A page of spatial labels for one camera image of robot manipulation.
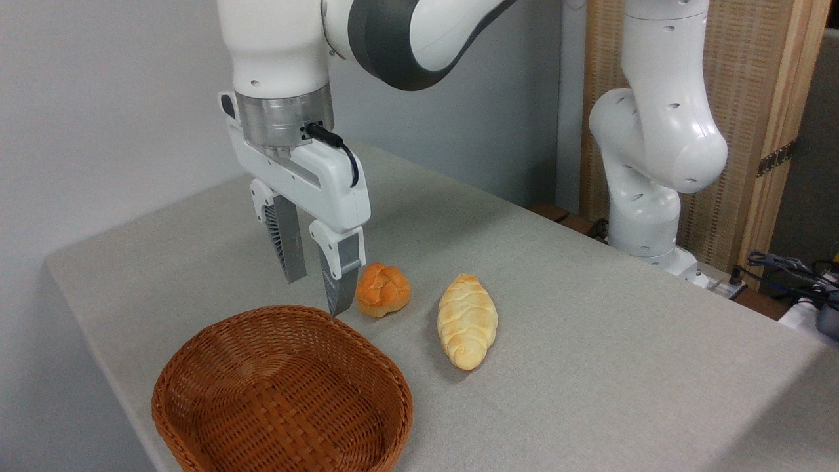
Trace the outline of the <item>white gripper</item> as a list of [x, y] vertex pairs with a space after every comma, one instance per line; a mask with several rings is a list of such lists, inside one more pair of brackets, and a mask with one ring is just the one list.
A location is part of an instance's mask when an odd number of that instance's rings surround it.
[[255, 177], [254, 211], [288, 283], [307, 275], [298, 206], [317, 219], [309, 233], [318, 246], [329, 314], [344, 313], [366, 265], [360, 226], [370, 218], [370, 200], [360, 159], [311, 134], [332, 131], [332, 94], [260, 99], [223, 92], [218, 101], [237, 160]]

